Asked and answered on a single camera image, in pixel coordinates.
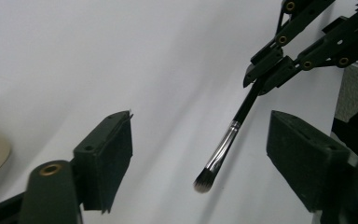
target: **white tabletop surface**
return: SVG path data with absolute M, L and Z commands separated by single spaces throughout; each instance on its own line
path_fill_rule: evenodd
M 357 1 L 336 1 L 287 48 L 293 57 Z M 281 1 L 0 0 L 0 132 L 12 152 L 0 202 L 39 164 L 71 160 L 107 115 L 131 109 L 133 157 L 111 214 L 85 223 L 311 223 L 266 153 L 269 114 L 331 129 L 341 69 L 302 72 L 260 97 L 213 188 L 192 184 L 249 88 L 251 57 Z

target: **makeup brush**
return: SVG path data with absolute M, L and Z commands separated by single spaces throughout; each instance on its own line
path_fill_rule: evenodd
M 217 173 L 223 164 L 231 144 L 233 143 L 238 131 L 240 130 L 241 125 L 245 121 L 245 118 L 248 115 L 252 105 L 254 104 L 255 99 L 263 89 L 263 86 L 264 78 L 258 78 L 253 84 L 240 109 L 229 124 L 228 129 L 223 136 L 223 139 L 217 146 L 216 151 L 206 163 L 204 169 L 197 177 L 196 181 L 194 181 L 194 189 L 197 192 L 205 193 L 211 189 L 214 179 L 216 178 Z

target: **dark brush bristle tip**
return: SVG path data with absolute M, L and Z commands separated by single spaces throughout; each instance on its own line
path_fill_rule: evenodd
M 208 192 L 212 187 L 215 177 L 216 174 L 204 168 L 196 181 L 194 181 L 194 189 L 199 193 Z

